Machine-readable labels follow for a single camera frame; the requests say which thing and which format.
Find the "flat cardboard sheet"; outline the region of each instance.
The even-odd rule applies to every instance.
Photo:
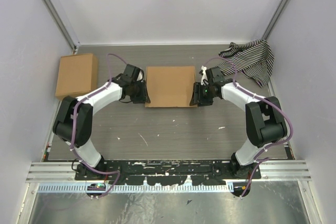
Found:
[[[146,82],[151,99],[151,103],[145,104],[146,107],[191,107],[194,66],[147,67]]]

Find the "metal floor panel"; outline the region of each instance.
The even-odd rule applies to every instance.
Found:
[[[146,66],[195,66],[216,57],[227,45],[168,46],[82,46],[78,53],[93,52],[99,58],[99,85],[109,78],[105,55],[112,52],[128,63]],[[210,62],[215,66],[220,60]],[[124,64],[110,58],[113,75]],[[269,95],[242,74],[238,82],[260,95]],[[214,105],[200,108],[145,108],[143,104],[114,102],[93,118],[92,141],[105,159],[229,159],[245,142],[245,114],[230,102],[215,99]],[[267,156],[286,158],[283,146],[271,148]],[[68,146],[54,136],[49,160],[73,159]]]
[[[308,215],[297,182],[253,182],[243,200],[231,193],[38,193],[30,224],[305,224]]]

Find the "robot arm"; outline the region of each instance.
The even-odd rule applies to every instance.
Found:
[[[190,105],[212,105],[213,98],[220,97],[245,111],[248,138],[243,146],[232,154],[230,168],[233,175],[246,176],[246,172],[254,166],[255,156],[259,151],[265,145],[275,143],[287,135],[285,119],[273,107],[242,92],[241,89],[246,89],[238,83],[236,87],[231,79],[226,80],[219,67],[210,69],[202,67],[201,73],[203,74],[202,82],[194,84],[194,94]],[[281,108],[276,97],[262,98]]]
[[[80,97],[62,100],[52,131],[68,145],[71,143],[73,109],[78,101],[87,97],[79,106],[76,124],[75,150],[90,167],[105,171],[104,158],[91,141],[92,118],[106,105],[124,99],[128,95],[133,103],[150,102],[143,71],[128,64],[123,74],[105,83],[101,88]]]

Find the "purple cable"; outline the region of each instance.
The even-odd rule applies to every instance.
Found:
[[[271,103],[270,101],[268,101],[268,100],[266,100],[266,99],[264,99],[264,98],[262,98],[262,97],[260,97],[260,96],[257,96],[257,95],[255,95],[255,94],[253,94],[253,93],[251,93],[251,92],[249,92],[249,91],[247,91],[247,90],[241,88],[241,87],[236,83],[236,77],[237,77],[237,73],[238,73],[238,71],[237,71],[236,66],[235,66],[231,61],[229,61],[228,59],[221,58],[221,57],[214,57],[214,58],[211,58],[210,60],[208,60],[207,62],[205,62],[204,66],[206,66],[211,60],[214,60],[214,59],[221,59],[221,60],[223,60],[223,61],[229,63],[229,64],[233,67],[233,69],[234,69],[234,71],[235,71],[235,73],[234,73],[234,77],[233,77],[233,85],[234,85],[238,90],[240,90],[241,92],[243,92],[243,93],[246,94],[246,95],[249,95],[250,97],[256,98],[256,99],[258,99],[258,100],[260,100],[260,101],[266,103],[266,104],[269,105],[269,106],[272,106],[274,109],[276,109],[276,110],[283,116],[283,118],[285,118],[285,120],[287,121],[288,126],[289,126],[289,135],[288,135],[288,137],[287,137],[286,139],[265,146],[263,149],[261,149],[261,150],[254,156],[254,160],[258,161],[258,164],[254,167],[254,169],[253,169],[253,171],[252,171],[252,173],[251,173],[250,179],[248,180],[247,186],[246,186],[245,190],[244,190],[244,191],[242,192],[242,194],[241,194],[241,197],[243,197],[243,196],[245,195],[246,190],[247,190],[248,187],[250,186],[250,184],[251,184],[251,182],[252,182],[253,174],[255,173],[255,171],[257,170],[257,168],[259,167],[259,165],[260,165],[262,162],[265,162],[265,161],[270,160],[269,157],[264,158],[264,159],[257,159],[257,158],[258,158],[262,153],[264,153],[267,149],[269,149],[269,148],[271,148],[271,147],[273,147],[273,146],[276,146],[276,145],[280,145],[280,144],[287,143],[287,142],[292,138],[292,136],[293,136],[293,125],[292,125],[292,122],[289,120],[288,116],[287,116],[287,115],[286,115],[280,108],[278,108],[275,104],[273,104],[273,103]]]
[[[121,58],[118,55],[115,54],[107,54],[106,55],[106,61],[107,61],[107,66],[109,69],[109,75],[110,75],[110,79],[109,82],[106,86],[98,89],[97,91],[95,91],[94,93],[88,95],[87,97],[84,97],[83,99],[81,99],[80,101],[78,101],[74,107],[74,117],[73,117],[73,123],[72,123],[72,135],[71,135],[71,143],[70,143],[70,150],[74,153],[74,155],[80,160],[81,163],[83,163],[88,169],[90,169],[91,171],[93,171],[94,173],[98,173],[98,174],[102,174],[102,175],[111,175],[111,174],[117,174],[116,179],[114,180],[113,184],[111,185],[111,187],[103,194],[101,194],[100,196],[98,196],[99,198],[107,195],[109,193],[109,191],[113,188],[113,186],[117,183],[119,177],[120,177],[120,172],[118,170],[115,170],[113,172],[101,172],[99,170],[96,170],[94,168],[92,168],[88,163],[86,163],[85,161],[83,161],[81,159],[81,157],[78,155],[78,153],[76,152],[75,149],[75,138],[76,138],[76,127],[77,127],[77,111],[78,111],[78,107],[86,100],[88,100],[89,98],[93,97],[94,95],[102,92],[103,90],[105,90],[106,88],[108,88],[111,85],[112,82],[112,72],[111,72],[111,68],[110,68],[110,64],[109,64],[109,57],[108,56],[115,56],[117,58],[119,58],[121,61],[123,61],[125,64],[126,61]]]

